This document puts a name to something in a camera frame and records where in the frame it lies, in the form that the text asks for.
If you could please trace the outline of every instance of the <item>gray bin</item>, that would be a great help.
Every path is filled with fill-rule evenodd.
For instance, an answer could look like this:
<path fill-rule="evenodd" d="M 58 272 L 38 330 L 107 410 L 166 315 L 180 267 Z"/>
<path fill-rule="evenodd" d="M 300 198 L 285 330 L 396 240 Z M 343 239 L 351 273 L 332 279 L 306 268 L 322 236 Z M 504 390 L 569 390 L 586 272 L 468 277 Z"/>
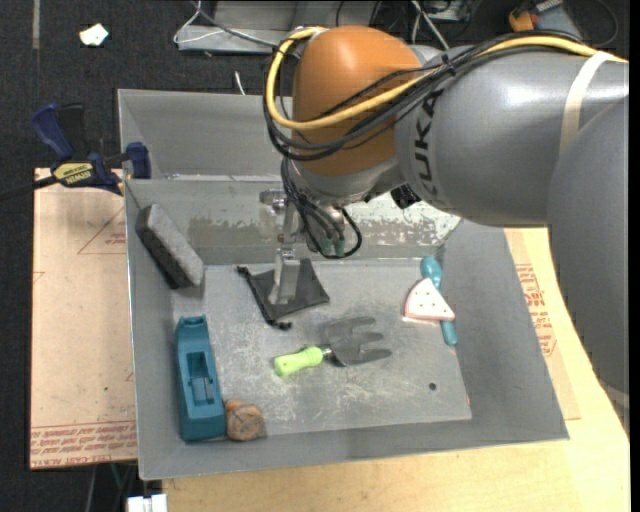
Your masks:
<path fill-rule="evenodd" d="M 403 214 L 385 197 L 355 206 L 365 238 L 357 258 L 318 261 L 299 248 L 314 260 L 330 303 L 292 315 L 290 331 L 275 330 L 235 272 L 237 264 L 272 268 L 276 247 L 279 220 L 258 195 L 279 185 L 279 158 L 264 138 L 259 98 L 146 91 L 120 91 L 119 98 L 123 147 L 144 142 L 155 166 L 154 179 L 129 180 L 125 191 L 143 479 L 567 436 L 502 230 L 458 224 L 425 205 Z M 159 125 L 161 118 L 171 123 Z M 181 177 L 166 179 L 174 174 Z M 171 290 L 136 235 L 138 213 L 152 203 L 203 259 L 200 287 Z M 401 318 L 420 258 L 449 232 L 443 294 L 457 315 L 456 350 L 437 323 Z M 223 397 L 263 409 L 265 435 L 255 441 L 185 443 L 179 436 L 173 333 L 181 315 L 203 313 Z M 275 375 L 273 357 L 319 343 L 324 323 L 353 315 L 376 318 L 390 358 Z"/>

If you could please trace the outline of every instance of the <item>wire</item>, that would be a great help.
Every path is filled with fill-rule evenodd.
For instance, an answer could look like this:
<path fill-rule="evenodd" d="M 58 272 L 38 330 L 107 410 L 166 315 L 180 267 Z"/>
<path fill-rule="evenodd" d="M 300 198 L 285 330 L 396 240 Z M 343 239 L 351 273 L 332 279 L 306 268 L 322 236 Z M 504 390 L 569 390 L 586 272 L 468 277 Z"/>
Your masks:
<path fill-rule="evenodd" d="M 289 199 L 289 201 L 291 201 L 291 203 L 298 210 L 298 214 L 300 215 L 300 219 L 302 220 L 304 231 L 306 232 L 306 235 L 311 241 L 311 244 L 313 245 L 314 249 L 316 249 L 316 251 L 326 259 L 348 258 L 349 256 L 352 256 L 353 254 L 355 254 L 358 251 L 358 249 L 360 249 L 360 247 L 362 246 L 362 233 L 358 228 L 357 224 L 355 223 L 355 221 L 349 216 L 349 213 L 344 208 L 337 208 L 337 210 L 342 213 L 343 217 L 345 218 L 345 220 L 347 221 L 347 223 L 355 233 L 356 243 L 349 251 L 345 252 L 343 255 L 326 254 L 322 250 L 320 243 L 314 236 L 311 229 L 309 229 L 308 216 L 311 216 L 313 220 L 315 220 L 318 223 L 318 225 L 324 232 L 325 238 L 329 240 L 332 240 L 334 236 L 334 232 L 331 231 L 329 225 L 331 225 L 335 230 L 335 233 L 337 234 L 339 241 L 344 241 L 344 238 L 345 238 L 344 228 L 337 221 L 335 221 L 331 217 L 331 215 L 329 215 L 323 209 L 319 208 L 316 204 L 309 201 L 304 194 L 298 191 L 298 189 L 295 186 L 295 183 L 291 180 L 291 177 L 289 176 L 288 164 L 289 162 L 283 159 L 282 164 L 280 166 L 280 174 L 282 175 L 283 188 L 285 193 L 287 194 L 287 198 Z"/>
<path fill-rule="evenodd" d="M 361 103 L 358 103 L 355 106 L 348 107 L 339 112 L 330 114 L 328 116 L 324 116 L 321 118 L 313 119 L 311 121 L 293 121 L 286 119 L 278 112 L 275 102 L 274 102 L 274 83 L 276 77 L 279 73 L 279 67 L 282 63 L 284 54 L 288 51 L 288 49 L 292 46 L 292 44 L 298 40 L 302 40 L 305 38 L 309 38 L 312 35 L 316 34 L 319 30 L 319 27 L 312 27 L 308 29 L 303 29 L 297 33 L 293 33 L 290 35 L 288 39 L 282 42 L 279 47 L 278 52 L 274 54 L 273 60 L 271 62 L 271 66 L 269 68 L 269 72 L 267 75 L 267 81 L 265 85 L 265 95 L 264 100 L 266 104 L 266 109 L 268 115 L 273 119 L 277 124 L 284 126 L 286 128 L 290 128 L 292 130 L 298 131 L 311 131 L 317 130 L 320 128 L 326 128 L 328 126 L 333 126 L 338 123 L 341 123 L 347 119 L 352 119 L 355 116 L 363 114 L 367 111 L 376 110 L 387 102 L 392 101 L 394 98 L 398 97 L 405 91 L 409 90 L 420 81 L 425 79 L 425 76 L 428 76 L 430 73 L 433 73 L 434 70 L 427 72 L 427 75 L 420 76 L 408 80 L 407 82 L 398 85 L 392 89 L 384 91 L 383 93 L 365 100 Z M 517 33 L 517 34 L 509 34 L 505 37 L 504 40 L 498 41 L 496 43 L 492 43 L 482 52 L 479 52 L 475 55 L 475 57 L 480 57 L 485 54 L 500 52 L 503 50 L 508 50 L 512 48 L 522 48 L 526 46 L 542 46 L 547 48 L 555 48 L 563 51 L 567 51 L 570 53 L 574 53 L 577 55 L 582 55 L 584 57 L 591 57 L 598 50 L 594 48 L 590 48 L 581 43 L 575 42 L 573 39 L 560 37 L 559 35 L 547 35 L 546 33 L 536 33 L 535 35 L 531 35 L 530 33 Z M 611 55 L 612 60 L 617 60 L 618 62 L 623 62 L 624 59 L 620 59 L 619 57 L 615 57 Z"/>
<path fill-rule="evenodd" d="M 206 34 L 202 34 L 201 36 L 198 37 L 192 37 L 191 39 L 177 39 L 178 37 L 178 32 L 176 32 L 176 35 L 173 36 L 173 42 L 176 44 L 184 44 L 184 43 L 193 43 L 194 41 L 200 41 L 201 39 L 206 39 L 207 37 L 211 37 L 211 36 L 215 36 L 218 34 L 224 34 L 225 31 L 224 30 L 216 30 L 214 32 L 207 32 Z"/>
<path fill-rule="evenodd" d="M 436 67 L 436 66 L 401 69 L 399 71 L 394 71 L 392 73 L 389 73 L 388 75 L 383 76 L 381 79 L 376 80 L 371 85 L 368 85 L 364 89 L 361 89 L 358 92 L 352 94 L 346 100 L 343 100 L 340 103 L 338 103 L 338 104 L 334 105 L 333 107 L 331 107 L 330 109 L 325 110 L 321 115 L 326 116 L 326 115 L 331 114 L 333 112 L 337 112 L 342 107 L 346 107 L 346 106 L 350 105 L 355 100 L 362 98 L 366 94 L 368 94 L 370 92 L 373 92 L 378 87 L 384 85 L 385 83 L 389 82 L 390 80 L 393 80 L 394 78 L 397 78 L 397 77 L 399 77 L 401 75 L 406 75 L 406 74 L 409 74 L 409 73 L 416 73 L 416 72 L 420 72 L 420 71 L 427 71 L 427 70 L 432 69 L 434 67 Z"/>
<path fill-rule="evenodd" d="M 89 492 L 87 493 L 87 502 L 84 506 L 84 512 L 90 512 L 93 508 L 93 490 L 96 486 L 96 473 L 98 471 L 98 465 L 93 466 L 93 471 L 91 472 L 91 481 L 89 482 Z"/>
<path fill-rule="evenodd" d="M 33 192 L 34 190 L 53 185 L 54 183 L 58 183 L 58 179 L 54 175 L 47 176 L 46 178 L 42 178 L 38 181 L 33 181 L 31 183 L 28 183 L 27 185 L 22 185 L 11 190 L 0 192 L 0 201 L 5 201 L 7 199 L 12 199 L 14 197 L 28 194 L 30 192 Z"/>
<path fill-rule="evenodd" d="M 251 41 L 252 43 L 261 44 L 263 46 L 268 46 L 269 48 L 274 48 L 274 49 L 278 48 L 278 45 L 272 43 L 271 41 L 265 41 L 264 39 L 253 37 L 253 36 L 250 36 L 249 34 L 245 34 L 244 32 L 238 32 L 237 30 L 234 30 L 234 29 L 231 29 L 231 28 L 226 27 L 224 25 L 221 25 L 220 23 L 215 21 L 211 16 L 209 16 L 206 12 L 204 12 L 202 10 L 202 2 L 197 2 L 196 3 L 195 1 L 191 0 L 189 3 L 196 8 L 196 13 L 197 14 L 202 16 L 205 20 L 207 20 L 209 23 L 211 23 L 214 27 L 218 27 L 220 30 L 222 30 L 222 31 L 224 31 L 224 32 L 226 32 L 228 34 L 231 34 L 232 36 L 239 37 L 240 39 L 244 39 L 246 41 Z"/>
<path fill-rule="evenodd" d="M 475 9 L 477 9 L 480 4 L 482 3 L 483 0 L 475 0 Z M 466 19 L 464 20 L 464 26 L 458 30 L 458 32 L 456 32 L 453 35 L 449 35 L 449 40 L 456 40 L 458 39 L 462 34 L 464 34 L 469 27 L 471 26 L 471 20 L 473 18 L 473 12 L 474 9 L 471 9 L 471 4 L 469 0 L 463 0 L 463 6 L 465 7 L 465 9 L 467 10 L 467 16 Z"/>
<path fill-rule="evenodd" d="M 338 5 L 338 8 L 336 9 L 336 27 L 340 25 L 340 11 L 342 11 L 344 4 L 345 1 L 342 0 L 342 2 L 340 2 L 340 4 Z"/>
<path fill-rule="evenodd" d="M 553 31 L 544 31 L 544 32 L 536 32 L 537 35 L 544 35 L 546 37 L 559 37 L 560 39 L 565 38 L 571 42 L 575 42 L 574 37 L 568 37 L 566 35 L 559 35 L 557 32 Z M 424 76 L 424 80 L 417 84 L 415 87 L 410 90 L 403 92 L 398 95 L 397 98 L 394 98 L 393 101 L 389 102 L 386 106 L 377 109 L 372 114 L 363 119 L 356 126 L 352 127 L 346 135 L 339 137 L 333 141 L 321 143 L 321 144 L 302 144 L 300 141 L 295 141 L 288 138 L 285 134 L 283 134 L 280 130 L 278 130 L 277 126 L 273 122 L 273 120 L 269 117 L 268 111 L 266 108 L 266 102 L 264 102 L 263 98 L 263 108 L 265 110 L 265 119 L 267 122 L 268 133 L 273 143 L 274 147 L 286 158 L 297 161 L 310 161 L 316 160 L 319 158 L 324 158 L 325 156 L 331 155 L 338 151 L 339 149 L 344 149 L 344 145 L 348 142 L 354 141 L 366 134 L 371 134 L 371 132 L 377 126 L 380 126 L 382 123 L 387 123 L 390 125 L 394 125 L 402 116 L 398 117 L 398 115 L 403 112 L 404 109 L 413 109 L 418 106 L 423 99 L 431 94 L 434 89 L 438 86 L 440 82 L 446 80 L 450 77 L 451 72 L 455 72 L 460 75 L 463 72 L 472 69 L 475 66 L 481 65 L 482 62 L 488 58 L 495 58 L 496 55 L 505 55 L 514 52 L 522 52 L 522 51 L 539 51 L 539 48 L 536 46 L 529 47 L 516 47 L 516 48 L 508 48 L 502 49 L 499 53 L 487 53 L 486 50 L 491 49 L 493 46 L 496 46 L 498 43 L 504 42 L 505 40 L 510 39 L 521 39 L 528 34 L 518 33 L 518 34 L 507 34 L 505 36 L 501 36 L 499 38 L 494 39 L 493 41 L 485 42 L 475 47 L 466 50 L 456 57 L 452 58 L 450 61 L 447 61 L 448 64 L 446 66 L 440 65 L 436 66 L 436 69 L 430 73 L 429 75 Z M 549 47 L 550 50 L 556 50 L 557 48 Z M 306 150 L 307 152 L 304 154 L 292 153 L 289 151 L 288 147 L 294 147 Z M 309 154 L 310 150 L 324 150 L 317 153 Z"/>
<path fill-rule="evenodd" d="M 415 44 L 415 42 L 416 42 L 416 35 L 418 33 L 418 27 L 420 26 L 420 16 L 422 16 L 424 18 L 424 21 L 429 26 L 429 29 L 431 30 L 431 32 L 433 32 L 433 35 L 436 36 L 436 38 L 438 39 L 438 41 L 440 42 L 442 47 L 445 50 L 448 50 L 449 49 L 449 45 L 447 44 L 447 41 L 444 39 L 444 37 L 442 37 L 442 34 L 436 28 L 436 26 L 433 24 L 433 21 L 431 21 L 431 18 L 429 18 L 427 13 L 424 12 L 424 9 L 420 5 L 420 3 L 417 0 L 411 0 L 411 5 L 413 5 L 416 8 L 416 11 L 418 11 L 418 17 L 416 18 L 416 21 L 413 24 L 413 31 L 412 31 L 412 34 L 411 34 L 411 42 L 413 44 Z"/>
<path fill-rule="evenodd" d="M 385 82 L 387 82 L 391 78 L 395 78 L 396 76 L 400 76 L 403 73 L 411 73 L 411 72 L 416 71 L 416 70 L 427 70 L 427 69 L 430 69 L 430 68 L 429 67 L 423 67 L 423 68 L 399 70 L 399 71 L 393 72 L 393 73 L 381 78 L 377 82 L 374 82 L 369 87 L 367 87 L 367 88 L 359 91 L 358 93 L 354 94 L 353 96 L 351 96 L 347 100 L 344 100 L 344 101 L 340 102 L 338 105 L 336 105 L 336 106 L 332 107 L 331 109 L 329 109 L 328 111 L 326 111 L 325 114 L 333 112 L 335 109 L 341 108 L 342 106 L 349 105 L 352 101 L 355 101 L 356 99 L 358 99 L 362 94 L 369 92 L 370 89 L 375 89 L 376 87 L 379 87 L 380 85 L 384 84 Z M 337 141 L 335 141 L 335 142 L 318 143 L 318 144 L 314 144 L 314 143 L 309 142 L 308 139 L 306 137 L 304 137 L 303 134 L 300 133 L 300 136 L 307 142 L 307 144 L 300 144 L 296 140 L 287 137 L 284 133 L 282 133 L 280 130 L 278 130 L 277 127 L 275 126 L 275 124 L 273 123 L 273 121 L 269 118 L 269 116 L 267 114 L 265 115 L 265 117 L 266 117 L 267 126 L 268 126 L 270 132 L 271 131 L 275 132 L 275 134 L 278 136 L 278 138 L 280 140 L 282 140 L 283 142 L 286 142 L 288 145 L 290 145 L 292 147 L 299 148 L 299 149 L 307 149 L 307 150 L 321 150 L 321 149 L 329 150 L 329 149 L 333 149 L 328 154 L 331 154 L 331 153 L 335 152 L 337 149 L 339 149 L 339 148 L 334 147 L 337 142 L 339 142 L 339 143 L 350 142 L 350 141 L 352 141 L 352 140 L 354 140 L 354 139 L 366 134 L 366 132 L 369 131 L 369 128 L 367 128 L 367 127 L 363 127 L 361 129 L 354 128 L 354 129 L 352 129 L 352 131 L 349 132 L 349 134 L 337 139 Z M 311 160 L 311 159 L 315 159 L 315 158 L 307 158 L 307 157 L 298 156 L 295 159 L 297 159 L 297 160 Z"/>
<path fill-rule="evenodd" d="M 373 9 L 371 11 L 371 16 L 369 17 L 369 26 L 372 26 L 373 22 L 376 20 L 376 16 L 378 15 L 378 11 L 380 10 L 381 3 L 382 1 L 378 0 L 376 4 L 373 6 Z"/>
<path fill-rule="evenodd" d="M 381 129 L 379 129 L 377 132 L 372 133 L 371 135 L 369 135 L 367 138 L 365 138 L 364 140 L 359 141 L 356 144 L 353 144 L 351 146 L 343 146 L 341 149 L 342 151 L 348 151 L 350 149 L 356 149 L 359 148 L 360 146 L 364 146 L 367 142 L 375 139 L 376 137 L 382 135 L 383 132 L 386 132 L 387 130 L 390 130 L 391 128 L 393 128 L 396 124 L 398 124 L 401 120 L 403 120 L 405 117 L 407 117 L 407 115 L 409 115 L 411 113 L 410 109 L 407 109 L 406 112 L 403 112 L 402 114 L 400 114 L 393 123 L 388 123 L 386 126 L 383 126 Z"/>
<path fill-rule="evenodd" d="M 180 43 L 190 43 L 191 41 L 196 41 L 197 39 L 200 38 L 195 38 L 195 39 L 188 39 L 186 41 L 178 41 L 178 33 L 181 30 L 184 30 L 186 27 L 188 27 L 189 25 L 191 25 L 194 21 L 196 21 L 196 19 L 198 18 L 198 16 L 200 16 L 200 8 L 202 7 L 202 0 L 198 0 L 198 6 L 196 8 L 196 12 L 193 13 L 193 15 L 191 16 L 191 18 L 189 18 L 184 25 L 182 25 L 177 31 L 176 33 L 173 35 L 173 42 L 176 44 L 180 44 Z"/>
<path fill-rule="evenodd" d="M 236 79 L 236 85 L 238 86 L 238 89 L 240 89 L 240 93 L 243 96 L 246 96 L 247 93 L 244 92 L 244 89 L 242 88 L 242 82 L 240 81 L 240 73 L 238 73 L 237 71 L 233 72 L 233 77 Z"/>

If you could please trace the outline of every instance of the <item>yellow cable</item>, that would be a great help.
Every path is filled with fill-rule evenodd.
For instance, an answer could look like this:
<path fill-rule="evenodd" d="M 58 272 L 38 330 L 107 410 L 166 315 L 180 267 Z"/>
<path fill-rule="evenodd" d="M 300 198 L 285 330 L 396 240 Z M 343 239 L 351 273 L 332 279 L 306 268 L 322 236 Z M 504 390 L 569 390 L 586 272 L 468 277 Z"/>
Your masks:
<path fill-rule="evenodd" d="M 311 131 L 311 130 L 317 130 L 320 128 L 326 128 L 328 126 L 333 126 L 337 123 L 340 123 L 354 116 L 362 114 L 363 112 L 366 112 L 368 110 L 369 111 L 375 110 L 382 104 L 386 103 L 387 101 L 391 101 L 392 99 L 397 97 L 399 94 L 409 89 L 412 85 L 422 80 L 425 76 L 428 76 L 428 74 L 434 73 L 435 71 L 437 71 L 437 69 L 440 69 L 440 68 L 436 68 L 436 69 L 430 70 L 430 72 L 427 75 L 421 75 L 417 78 L 409 80 L 408 82 L 405 82 L 402 85 L 399 85 L 382 94 L 379 94 L 374 98 L 363 101 L 362 103 L 358 103 L 357 105 L 348 107 L 344 110 L 340 110 L 339 112 L 336 112 L 334 114 L 331 114 L 319 119 L 314 119 L 313 121 L 293 121 L 293 120 L 287 119 L 286 117 L 282 116 L 278 111 L 275 104 L 275 94 L 274 94 L 276 77 L 278 74 L 278 70 L 280 69 L 282 59 L 284 58 L 284 55 L 286 54 L 287 50 L 291 47 L 291 45 L 295 41 L 300 39 L 307 39 L 313 36 L 314 34 L 318 33 L 320 30 L 324 30 L 324 29 L 321 29 L 320 27 L 313 27 L 313 28 L 303 29 L 299 32 L 295 32 L 292 35 L 290 35 L 289 38 L 286 39 L 278 48 L 276 55 L 271 63 L 271 67 L 269 68 L 269 73 L 267 75 L 267 83 L 265 85 L 265 100 L 267 104 L 267 110 L 269 111 L 269 115 L 272 117 L 274 122 L 286 128 L 290 128 L 292 130 Z M 480 53 L 478 57 L 489 54 L 489 53 L 493 53 L 495 51 L 515 48 L 519 46 L 549 46 L 554 48 L 561 48 L 563 50 L 567 50 L 584 57 L 591 57 L 592 55 L 600 51 L 600 50 L 595 50 L 593 48 L 590 48 L 589 46 L 585 46 L 579 43 L 574 43 L 572 41 L 568 41 L 566 39 L 562 39 L 559 37 L 528 36 L 528 37 L 522 37 L 519 39 L 512 39 L 510 41 L 504 41 L 502 43 L 498 43 L 492 46 L 491 48 L 485 50 L 484 52 Z M 626 60 L 621 59 L 620 57 L 616 57 L 614 55 L 611 55 L 610 60 L 613 60 L 616 62 L 627 62 Z"/>

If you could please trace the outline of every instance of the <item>blue clamp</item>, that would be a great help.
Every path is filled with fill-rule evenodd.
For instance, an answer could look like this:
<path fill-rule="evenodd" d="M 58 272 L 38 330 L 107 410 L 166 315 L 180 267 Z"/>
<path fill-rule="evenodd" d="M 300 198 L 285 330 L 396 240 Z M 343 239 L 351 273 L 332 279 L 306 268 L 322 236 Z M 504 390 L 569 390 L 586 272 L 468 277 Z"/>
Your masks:
<path fill-rule="evenodd" d="M 227 431 L 207 319 L 180 318 L 175 331 L 180 436 L 201 441 Z"/>
<path fill-rule="evenodd" d="M 31 125 L 38 138 L 49 146 L 58 156 L 58 163 L 69 160 L 74 153 L 74 148 L 58 122 L 56 110 L 58 105 L 48 103 L 31 117 Z"/>
<path fill-rule="evenodd" d="M 133 177 L 137 179 L 151 178 L 151 162 L 149 151 L 142 142 L 132 142 L 127 146 L 127 156 L 133 165 Z"/>
<path fill-rule="evenodd" d="M 430 278 L 436 289 L 440 291 L 440 285 L 442 284 L 442 267 L 435 258 L 422 258 L 420 262 L 420 272 L 422 277 Z M 449 320 L 440 320 L 440 327 L 442 329 L 444 342 L 450 347 L 455 347 L 458 344 L 458 334 L 456 333 L 455 324 Z"/>
<path fill-rule="evenodd" d="M 111 166 L 125 160 L 131 160 L 134 177 L 151 178 L 149 152 L 141 142 L 130 143 L 126 153 L 110 158 L 103 158 L 95 151 L 87 155 L 82 121 L 81 105 L 59 109 L 56 103 L 48 103 L 31 117 L 38 138 L 53 149 L 58 157 L 51 166 L 53 179 L 43 183 L 43 186 L 57 182 L 65 187 L 89 186 L 121 194 L 122 180 L 112 172 Z"/>

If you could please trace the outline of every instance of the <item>cardboard sheet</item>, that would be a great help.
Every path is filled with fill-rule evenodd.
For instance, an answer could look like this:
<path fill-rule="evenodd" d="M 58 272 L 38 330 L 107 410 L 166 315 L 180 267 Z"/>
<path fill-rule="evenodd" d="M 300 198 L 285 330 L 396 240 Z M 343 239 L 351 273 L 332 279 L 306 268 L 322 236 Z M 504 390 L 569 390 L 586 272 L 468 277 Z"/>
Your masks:
<path fill-rule="evenodd" d="M 576 401 L 571 382 L 565 369 L 564 360 L 558 346 L 558 340 L 553 328 L 553 315 L 547 300 L 548 286 L 555 285 L 555 272 L 549 252 L 548 234 L 546 228 L 505 230 L 511 255 L 516 271 L 520 278 L 522 291 L 527 299 L 531 320 L 540 340 L 540 348 L 545 358 L 549 375 L 556 391 L 562 415 L 565 420 L 580 419 L 580 409 Z M 563 305 L 559 305 L 557 313 L 565 313 Z"/>
<path fill-rule="evenodd" d="M 30 467 L 135 459 L 124 199 L 54 185 L 34 207 Z"/>

